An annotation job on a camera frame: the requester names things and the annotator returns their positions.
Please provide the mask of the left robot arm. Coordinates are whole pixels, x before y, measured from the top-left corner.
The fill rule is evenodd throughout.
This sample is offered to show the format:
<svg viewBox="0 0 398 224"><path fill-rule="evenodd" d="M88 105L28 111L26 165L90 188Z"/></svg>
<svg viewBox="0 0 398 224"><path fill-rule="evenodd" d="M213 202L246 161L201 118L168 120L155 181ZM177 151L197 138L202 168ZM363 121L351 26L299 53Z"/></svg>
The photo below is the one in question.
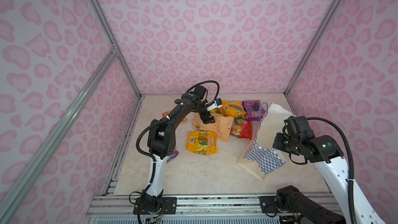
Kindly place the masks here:
<svg viewBox="0 0 398 224"><path fill-rule="evenodd" d="M192 86L175 101L176 106L168 115L154 119L138 136L137 151L151 159L148 183L136 204L139 211L157 213L161 209L164 170L176 147L176 129L189 113L198 113L204 124L215 123L210 111L222 106L219 90L220 85L214 80Z"/></svg>

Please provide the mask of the purple small snack packet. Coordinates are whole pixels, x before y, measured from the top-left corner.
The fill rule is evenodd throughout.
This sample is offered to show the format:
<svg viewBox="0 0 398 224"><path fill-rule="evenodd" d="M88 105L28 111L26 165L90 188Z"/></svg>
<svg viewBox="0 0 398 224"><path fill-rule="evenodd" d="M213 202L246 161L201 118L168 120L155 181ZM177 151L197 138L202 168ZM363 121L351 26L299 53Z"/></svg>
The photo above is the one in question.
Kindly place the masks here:
<svg viewBox="0 0 398 224"><path fill-rule="evenodd" d="M179 151L177 149L174 149L172 154L168 157L167 162L172 161L179 155Z"/></svg>

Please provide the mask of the white paper bag blue handles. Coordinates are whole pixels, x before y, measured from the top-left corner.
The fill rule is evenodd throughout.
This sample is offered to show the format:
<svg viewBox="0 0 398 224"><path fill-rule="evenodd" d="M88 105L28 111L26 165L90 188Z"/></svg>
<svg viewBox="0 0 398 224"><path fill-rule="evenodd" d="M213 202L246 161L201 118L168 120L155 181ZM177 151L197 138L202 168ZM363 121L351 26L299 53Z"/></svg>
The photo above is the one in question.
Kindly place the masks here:
<svg viewBox="0 0 398 224"><path fill-rule="evenodd" d="M290 116L290 111L272 103L267 115L254 130L250 144L238 159L237 165L260 180L283 167L287 163L286 159L281 151L273 148L273 144L276 134L285 125L284 120Z"/></svg>

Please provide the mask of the tan kraft paper snack pouch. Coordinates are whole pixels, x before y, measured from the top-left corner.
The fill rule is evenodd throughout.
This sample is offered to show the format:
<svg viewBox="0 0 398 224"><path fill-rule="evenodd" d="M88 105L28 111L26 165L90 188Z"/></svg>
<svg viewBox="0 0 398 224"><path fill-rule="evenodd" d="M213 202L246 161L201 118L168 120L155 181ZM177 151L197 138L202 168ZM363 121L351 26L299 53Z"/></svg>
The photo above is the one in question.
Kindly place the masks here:
<svg viewBox="0 0 398 224"><path fill-rule="evenodd" d="M196 131L203 130L214 132L217 135L218 141L228 142L234 118L232 116L223 116L219 114L214 114L213 117L215 119L215 123L204 124L200 115L195 113L192 129Z"/></svg>

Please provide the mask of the yellow mango candy bag front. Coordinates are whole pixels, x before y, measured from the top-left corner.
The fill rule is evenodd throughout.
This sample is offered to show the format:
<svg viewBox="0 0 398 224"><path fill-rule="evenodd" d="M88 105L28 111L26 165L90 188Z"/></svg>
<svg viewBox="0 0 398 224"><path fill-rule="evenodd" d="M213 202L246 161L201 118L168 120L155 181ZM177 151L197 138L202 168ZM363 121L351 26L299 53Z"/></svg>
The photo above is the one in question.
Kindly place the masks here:
<svg viewBox="0 0 398 224"><path fill-rule="evenodd" d="M199 155L214 155L218 152L217 135L211 131L191 131L187 140L187 150Z"/></svg>

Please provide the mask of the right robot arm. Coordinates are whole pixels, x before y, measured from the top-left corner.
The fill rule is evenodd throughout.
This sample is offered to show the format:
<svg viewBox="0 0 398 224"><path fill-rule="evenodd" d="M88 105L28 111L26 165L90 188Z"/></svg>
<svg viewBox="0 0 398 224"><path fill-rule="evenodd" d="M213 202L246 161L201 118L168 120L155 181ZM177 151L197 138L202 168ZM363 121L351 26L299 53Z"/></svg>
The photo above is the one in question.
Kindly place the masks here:
<svg viewBox="0 0 398 224"><path fill-rule="evenodd" d="M340 134L345 150L329 135L316 137L308 123L310 120L304 116L286 119L282 132L275 136L273 147L290 156L303 156L305 161L302 165L312 163L322 175L342 214L331 212L293 186L277 191L277 207L297 212L298 221L306 218L314 224L382 224L384 221L355 181L353 156L341 128L329 120L317 118Z"/></svg>

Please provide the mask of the orange corn chip packet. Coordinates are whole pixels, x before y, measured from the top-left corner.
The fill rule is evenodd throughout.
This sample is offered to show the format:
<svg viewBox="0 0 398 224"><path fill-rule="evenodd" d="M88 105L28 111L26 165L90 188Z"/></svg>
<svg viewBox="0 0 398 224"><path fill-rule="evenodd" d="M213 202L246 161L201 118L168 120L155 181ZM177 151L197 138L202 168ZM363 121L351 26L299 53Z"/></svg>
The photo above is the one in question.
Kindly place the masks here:
<svg viewBox="0 0 398 224"><path fill-rule="evenodd" d="M162 114L162 116L163 116L163 118L169 117L170 119L172 119L172 118L174 118L176 115L175 115L175 114L172 115L172 114L171 114L171 111L168 111L168 112L164 112L164 113ZM188 120L188 119L185 117L185 118L182 120L182 122L187 121L187 120Z"/></svg>

